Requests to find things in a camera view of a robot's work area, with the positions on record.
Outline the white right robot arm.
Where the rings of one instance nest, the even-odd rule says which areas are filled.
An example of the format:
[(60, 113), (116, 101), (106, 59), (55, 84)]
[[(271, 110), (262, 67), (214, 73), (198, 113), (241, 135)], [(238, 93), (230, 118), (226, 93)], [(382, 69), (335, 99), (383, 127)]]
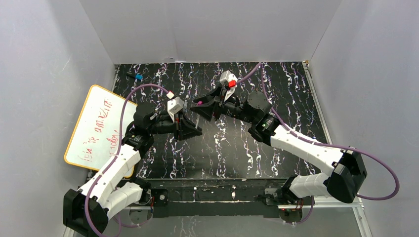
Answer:
[(203, 97), (193, 100), (191, 111), (211, 121), (226, 115), (251, 124), (249, 134), (258, 142), (283, 149), (320, 169), (320, 173), (292, 176), (277, 192), (278, 199), (288, 203), (308, 197), (333, 197), (343, 203), (352, 203), (367, 177), (358, 152), (342, 148), (319, 146), (317, 141), (299, 132), (292, 132), (269, 112), (272, 105), (266, 96), (251, 92), (244, 102), (235, 93), (218, 85)]

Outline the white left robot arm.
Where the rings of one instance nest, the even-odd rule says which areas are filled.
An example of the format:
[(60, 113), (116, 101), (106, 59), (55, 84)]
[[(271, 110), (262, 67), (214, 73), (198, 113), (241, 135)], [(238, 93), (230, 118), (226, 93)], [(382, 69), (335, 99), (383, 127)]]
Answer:
[(87, 183), (64, 195), (63, 224), (85, 237), (101, 237), (110, 219), (140, 201), (148, 184), (134, 181), (121, 188), (117, 185), (147, 154), (157, 134), (172, 134), (182, 141), (201, 136), (202, 129), (187, 117), (181, 105), (156, 112), (151, 104), (138, 104), (113, 157)]

